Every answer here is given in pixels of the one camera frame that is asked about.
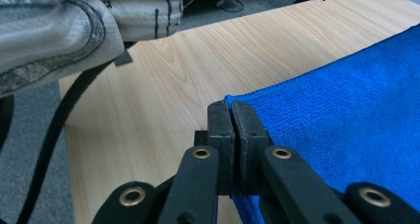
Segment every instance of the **black cable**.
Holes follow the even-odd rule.
[[[43,147],[40,151],[40,156],[37,161],[37,166],[35,167],[31,186],[21,214],[18,218],[18,224],[28,223],[31,217],[47,174],[56,141],[58,140],[59,133],[61,132],[61,129],[64,126],[68,115],[70,114],[74,105],[77,103],[81,94],[83,94],[87,87],[95,80],[96,76],[110,63],[111,62],[106,62],[99,66],[83,71],[68,89],[67,93],[59,103],[44,139]]]
[[[186,7],[188,7],[190,4],[192,4],[195,0],[189,0],[185,3],[185,5],[183,6],[183,9],[185,10]]]
[[[228,13],[239,13],[239,12],[242,12],[244,10],[244,4],[240,0],[235,0],[235,1],[237,1],[241,5],[241,8],[238,9],[238,10],[228,10],[228,9],[226,9],[226,8],[223,7],[223,4],[221,6],[219,6],[219,8],[222,9],[223,11],[225,11],[225,12],[228,12]]]
[[[12,123],[14,104],[15,99],[13,95],[0,98],[0,153]]]

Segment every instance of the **metal screw head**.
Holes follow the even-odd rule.
[[[197,149],[193,152],[193,156],[198,159],[206,159],[210,157],[210,151],[207,149]]]
[[[391,200],[385,194],[371,187],[362,187],[359,189],[359,195],[364,201],[374,206],[387,207],[391,205]]]
[[[283,148],[277,148],[272,150],[272,155],[280,159],[291,158],[291,152]]]
[[[120,195],[120,203],[123,206],[134,206],[141,203],[146,197],[146,192],[141,187],[129,187]]]

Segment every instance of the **wooden table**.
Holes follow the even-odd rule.
[[[65,132],[77,223],[92,221],[119,185],[158,185],[176,173],[206,108],[226,94],[282,82],[420,23],[407,0],[321,0],[137,43],[134,62],[109,66]],[[64,93],[73,82],[60,82]],[[228,198],[220,223],[240,223]]]

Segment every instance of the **gray carpet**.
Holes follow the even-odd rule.
[[[239,1],[243,4],[243,10],[231,13],[217,8],[215,2],[196,0],[185,9],[181,30],[278,8],[289,5],[294,0]],[[229,11],[241,9],[241,5],[235,0],[225,0],[222,7]],[[15,223],[18,218],[44,135],[58,103],[57,83],[16,96],[13,124],[0,154],[0,217],[7,223]],[[74,223],[63,135],[56,146],[30,223]]]

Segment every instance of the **blue towel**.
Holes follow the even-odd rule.
[[[225,100],[255,108],[331,187],[367,181],[420,210],[420,25],[301,76]],[[255,196],[236,196],[244,223],[263,223]]]

